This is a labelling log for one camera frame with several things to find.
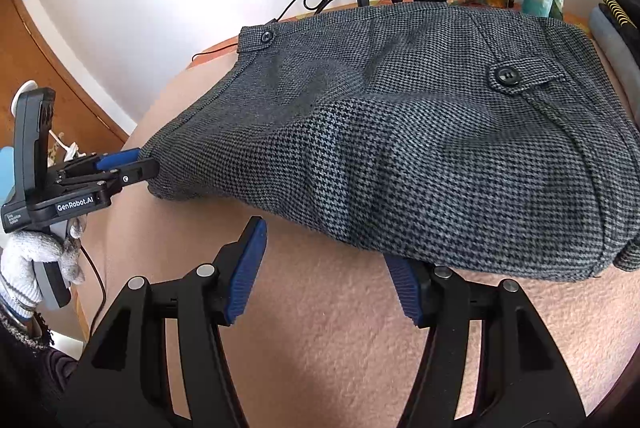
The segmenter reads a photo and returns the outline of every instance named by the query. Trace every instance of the knitted glove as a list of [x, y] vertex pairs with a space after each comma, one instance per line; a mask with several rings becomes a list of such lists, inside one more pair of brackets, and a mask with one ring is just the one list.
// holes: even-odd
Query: knitted glove
[[49, 234], [34, 231], [17, 231], [9, 236], [0, 255], [0, 302], [15, 319], [27, 324], [42, 301], [33, 262], [60, 262], [66, 280], [84, 282], [78, 255], [85, 226], [86, 217], [73, 218], [62, 244]]

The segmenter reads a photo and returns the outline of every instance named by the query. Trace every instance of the stack of folded clothes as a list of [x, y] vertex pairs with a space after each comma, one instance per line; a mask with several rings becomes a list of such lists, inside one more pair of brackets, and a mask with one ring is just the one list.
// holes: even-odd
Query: stack of folded clothes
[[602, 0], [589, 27], [625, 89], [640, 126], [640, 0]]

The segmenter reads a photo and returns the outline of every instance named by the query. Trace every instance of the black button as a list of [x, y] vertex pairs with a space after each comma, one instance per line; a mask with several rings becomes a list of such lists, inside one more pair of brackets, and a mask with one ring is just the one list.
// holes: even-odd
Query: black button
[[504, 66], [495, 71], [497, 81], [505, 86], [515, 86], [520, 82], [520, 72], [510, 66]]

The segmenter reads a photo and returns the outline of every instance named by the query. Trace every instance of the houndstooth fabric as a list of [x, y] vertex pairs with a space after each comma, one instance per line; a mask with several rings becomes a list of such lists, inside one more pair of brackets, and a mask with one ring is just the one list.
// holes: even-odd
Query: houndstooth fabric
[[158, 197], [232, 196], [385, 254], [559, 281], [640, 267], [638, 130], [552, 19], [410, 3], [245, 28], [142, 156]]

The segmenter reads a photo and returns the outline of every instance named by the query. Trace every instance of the beige textured fabric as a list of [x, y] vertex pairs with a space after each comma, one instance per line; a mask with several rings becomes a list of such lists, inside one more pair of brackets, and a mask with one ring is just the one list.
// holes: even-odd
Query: beige textured fabric
[[[204, 94], [236, 61], [228, 54], [179, 74], [133, 133], [143, 143]], [[134, 185], [90, 216], [84, 245], [102, 273], [108, 303], [127, 280], [180, 278], [235, 241], [261, 214], [231, 199], [165, 202]], [[226, 356], [252, 428], [395, 426], [414, 381], [426, 331], [402, 314], [379, 254], [362, 252], [279, 217], [268, 221], [268, 249], [244, 316], [222, 329]], [[91, 319], [100, 293], [92, 271], [79, 288]], [[461, 271], [496, 284], [498, 275]], [[555, 338], [591, 411], [640, 343], [640, 271], [615, 268], [562, 284], [520, 280]], [[180, 396], [175, 331], [169, 332], [174, 403]], [[470, 411], [478, 368], [479, 325], [472, 326], [459, 413]]]

